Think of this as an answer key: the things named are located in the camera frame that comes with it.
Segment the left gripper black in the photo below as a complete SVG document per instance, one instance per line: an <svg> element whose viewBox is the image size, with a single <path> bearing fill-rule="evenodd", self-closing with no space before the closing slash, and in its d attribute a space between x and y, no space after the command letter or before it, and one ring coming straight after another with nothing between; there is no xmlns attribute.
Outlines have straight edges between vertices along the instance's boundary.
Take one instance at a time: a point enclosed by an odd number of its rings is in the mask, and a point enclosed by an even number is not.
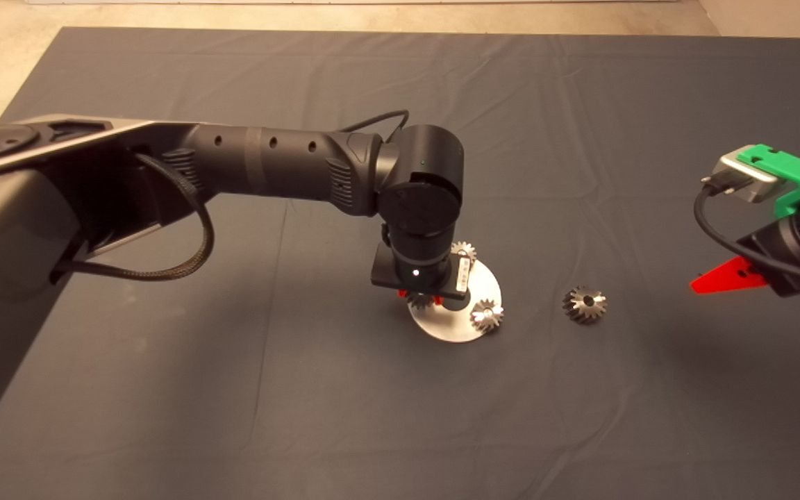
<svg viewBox="0 0 800 500"><path fill-rule="evenodd" d="M471 270L471 259L451 252L448 244L380 244L371 283L396 291L413 310L424 310L464 300Z"/></svg>

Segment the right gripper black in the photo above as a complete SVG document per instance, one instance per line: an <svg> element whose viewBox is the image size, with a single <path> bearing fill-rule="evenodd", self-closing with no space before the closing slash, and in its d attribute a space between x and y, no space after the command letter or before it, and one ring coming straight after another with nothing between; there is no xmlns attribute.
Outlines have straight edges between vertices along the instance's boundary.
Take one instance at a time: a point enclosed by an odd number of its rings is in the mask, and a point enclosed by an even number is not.
<svg viewBox="0 0 800 500"><path fill-rule="evenodd" d="M768 260L800 268L800 224L768 224L737 240ZM780 297L800 294L800 276L760 265L753 258L733 257L691 281L696 294L717 294L771 287Z"/></svg>

